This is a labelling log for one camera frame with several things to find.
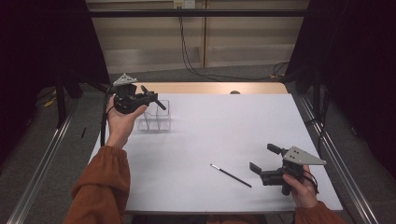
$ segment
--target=black backdrop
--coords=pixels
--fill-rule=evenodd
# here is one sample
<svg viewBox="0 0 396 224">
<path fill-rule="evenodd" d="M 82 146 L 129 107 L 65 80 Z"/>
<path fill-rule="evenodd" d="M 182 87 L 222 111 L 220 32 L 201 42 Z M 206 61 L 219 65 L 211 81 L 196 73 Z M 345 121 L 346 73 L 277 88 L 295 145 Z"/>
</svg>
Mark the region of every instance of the black backdrop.
<svg viewBox="0 0 396 224">
<path fill-rule="evenodd" d="M 396 3 L 311 0 L 287 75 L 306 91 L 315 71 L 374 156 L 396 177 Z"/>
<path fill-rule="evenodd" d="M 0 30 L 1 163 L 33 116 L 36 95 L 57 76 L 66 87 L 78 82 L 72 74 L 109 79 L 84 0 L 3 0 Z"/>
</svg>

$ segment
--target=person's left hand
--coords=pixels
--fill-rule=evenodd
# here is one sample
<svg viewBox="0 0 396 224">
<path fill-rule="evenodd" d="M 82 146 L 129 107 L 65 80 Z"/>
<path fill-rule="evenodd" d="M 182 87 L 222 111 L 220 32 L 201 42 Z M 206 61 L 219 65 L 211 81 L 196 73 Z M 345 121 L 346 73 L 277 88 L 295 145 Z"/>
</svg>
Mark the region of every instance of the person's left hand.
<svg viewBox="0 0 396 224">
<path fill-rule="evenodd" d="M 110 136 L 106 146 L 123 148 L 134 128 L 134 121 L 147 109 L 146 105 L 139 106 L 134 113 L 122 114 L 114 108 L 114 95 L 110 97 L 107 106 L 107 120 Z"/>
</svg>

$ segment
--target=black pen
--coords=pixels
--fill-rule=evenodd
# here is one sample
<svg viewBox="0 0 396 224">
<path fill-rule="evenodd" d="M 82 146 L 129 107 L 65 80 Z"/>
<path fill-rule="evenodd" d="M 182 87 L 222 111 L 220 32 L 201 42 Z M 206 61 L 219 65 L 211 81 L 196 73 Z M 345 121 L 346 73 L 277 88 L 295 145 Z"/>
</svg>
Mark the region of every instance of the black pen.
<svg viewBox="0 0 396 224">
<path fill-rule="evenodd" d="M 232 174 L 220 169 L 218 166 L 215 166 L 212 163 L 210 163 L 210 166 L 213 167 L 213 168 L 218 169 L 219 171 L 222 171 L 224 174 L 229 175 L 230 177 L 234 178 L 235 180 L 237 180 L 237 181 L 241 182 L 242 184 L 244 184 L 244 185 L 246 185 L 246 186 L 251 188 L 251 185 L 249 185 L 247 182 L 245 182 L 245 181 L 239 179 L 238 177 L 236 177 L 236 176 L 234 176 L 234 175 L 232 175 Z"/>
</svg>

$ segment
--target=gray floor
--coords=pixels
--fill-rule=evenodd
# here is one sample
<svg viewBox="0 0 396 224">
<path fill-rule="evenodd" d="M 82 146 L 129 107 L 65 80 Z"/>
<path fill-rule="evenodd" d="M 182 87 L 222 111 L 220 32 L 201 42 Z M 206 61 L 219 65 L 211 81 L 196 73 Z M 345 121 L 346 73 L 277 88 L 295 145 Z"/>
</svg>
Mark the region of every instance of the gray floor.
<svg viewBox="0 0 396 224">
<path fill-rule="evenodd" d="M 217 67 L 196 69 L 199 74 L 222 75 L 245 78 L 265 78 L 273 74 L 272 65 Z M 120 74 L 112 75 L 112 80 Z M 189 73 L 186 69 L 172 71 L 158 71 L 136 73 L 131 76 L 139 81 L 213 81 Z M 219 81 L 244 81 L 238 78 L 212 77 Z M 261 81 L 274 81 L 266 78 Z M 294 83 L 286 85 L 293 94 L 304 120 L 309 120 L 303 104 L 303 97 L 307 95 L 295 94 Z M 60 143 L 49 169 L 44 173 L 44 178 L 39 185 L 33 200 L 27 206 L 27 213 L 21 216 L 24 223 L 61 223 L 67 208 L 71 203 L 70 189 L 77 180 L 82 169 L 87 164 L 99 130 L 102 113 L 103 94 L 89 86 L 81 84 L 84 95 L 80 99 L 66 97 L 67 107 L 76 107 L 72 114 L 67 132 Z M 3 166 L 0 176 L 0 223 L 7 223 L 9 217 L 18 205 L 27 185 L 35 174 L 35 169 L 46 154 L 51 138 L 55 133 L 57 122 L 56 106 L 44 107 L 40 105 L 32 118 L 30 126 L 21 141 L 13 149 L 12 154 Z M 327 113 L 326 130 L 331 136 L 338 152 L 340 153 L 348 171 L 357 182 L 362 195 L 373 210 L 378 223 L 394 223 L 396 213 L 396 181 L 372 156 L 364 139 L 356 136 L 351 131 L 352 124 L 345 118 L 336 102 L 330 100 Z M 307 126 L 314 143 L 318 142 L 318 133 L 314 125 Z M 321 153 L 329 161 L 327 171 L 332 183 L 337 190 L 346 210 L 339 215 L 347 222 L 364 223 L 359 210 L 356 208 L 352 197 L 349 195 L 345 184 L 337 173 L 332 160 L 324 146 Z M 268 223 L 290 223 L 291 214 L 271 214 L 265 216 Z"/>
</svg>

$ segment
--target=orange sleeve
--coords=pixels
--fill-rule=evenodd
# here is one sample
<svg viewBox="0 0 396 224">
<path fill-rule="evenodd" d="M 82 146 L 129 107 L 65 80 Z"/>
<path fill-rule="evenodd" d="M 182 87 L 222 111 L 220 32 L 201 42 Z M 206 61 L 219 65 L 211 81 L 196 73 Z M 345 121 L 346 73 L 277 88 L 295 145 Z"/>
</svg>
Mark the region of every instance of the orange sleeve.
<svg viewBox="0 0 396 224">
<path fill-rule="evenodd" d="M 101 147 L 72 189 L 64 224 L 122 223 L 130 185 L 126 152 Z"/>
<path fill-rule="evenodd" d="M 332 210 L 319 202 L 313 208 L 296 208 L 295 224 L 345 224 Z"/>
</svg>

